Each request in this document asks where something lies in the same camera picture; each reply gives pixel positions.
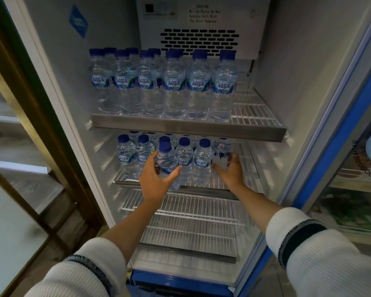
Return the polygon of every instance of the open refrigerator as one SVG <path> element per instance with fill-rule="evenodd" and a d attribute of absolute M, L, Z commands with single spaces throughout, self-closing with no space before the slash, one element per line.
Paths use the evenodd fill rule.
<path fill-rule="evenodd" d="M 247 186 L 305 209 L 306 188 L 321 183 L 316 165 L 371 77 L 371 0 L 3 2 L 109 227 L 142 200 L 116 155 L 129 130 L 228 137 Z M 198 18 L 201 10 L 211 12 Z M 231 121 L 99 113 L 88 49 L 107 46 L 184 46 L 188 60 L 209 49 L 212 65 L 220 49 L 235 50 Z M 243 296 L 267 257 L 261 232 L 213 176 L 168 193 L 130 265 L 140 281 Z"/>

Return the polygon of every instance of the white sweater sleeve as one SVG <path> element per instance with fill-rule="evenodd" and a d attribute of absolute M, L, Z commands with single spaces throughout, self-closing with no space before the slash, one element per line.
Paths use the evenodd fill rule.
<path fill-rule="evenodd" d="M 371 257 L 302 211 L 278 211 L 266 239 L 298 296 L 371 296 Z"/>
<path fill-rule="evenodd" d="M 25 297 L 118 296 L 127 272 L 124 257 L 108 239 L 93 238 L 52 267 Z"/>

